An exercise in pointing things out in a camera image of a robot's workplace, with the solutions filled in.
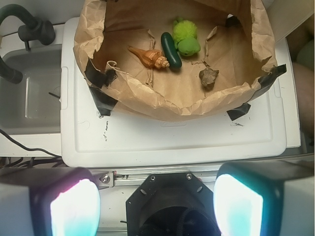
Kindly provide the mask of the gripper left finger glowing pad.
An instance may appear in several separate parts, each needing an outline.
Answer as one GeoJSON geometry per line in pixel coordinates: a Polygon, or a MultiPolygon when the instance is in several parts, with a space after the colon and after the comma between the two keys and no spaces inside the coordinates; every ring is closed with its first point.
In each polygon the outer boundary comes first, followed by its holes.
{"type": "Polygon", "coordinates": [[[31,169],[31,216],[36,236],[94,236],[100,194],[85,168],[31,169]]]}

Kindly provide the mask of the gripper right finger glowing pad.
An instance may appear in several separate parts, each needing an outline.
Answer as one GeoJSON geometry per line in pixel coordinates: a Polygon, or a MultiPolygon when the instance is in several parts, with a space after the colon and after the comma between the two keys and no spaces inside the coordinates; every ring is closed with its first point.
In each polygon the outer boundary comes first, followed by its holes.
{"type": "Polygon", "coordinates": [[[213,196],[216,221],[225,236],[278,236],[283,212],[279,162],[226,162],[213,196]]]}

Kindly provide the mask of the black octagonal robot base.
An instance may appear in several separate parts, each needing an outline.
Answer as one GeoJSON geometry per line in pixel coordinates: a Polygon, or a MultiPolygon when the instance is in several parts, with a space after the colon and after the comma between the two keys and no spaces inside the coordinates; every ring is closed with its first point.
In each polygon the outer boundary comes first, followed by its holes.
{"type": "Polygon", "coordinates": [[[200,181],[145,181],[126,200],[129,236],[219,236],[213,192],[200,181]]]}

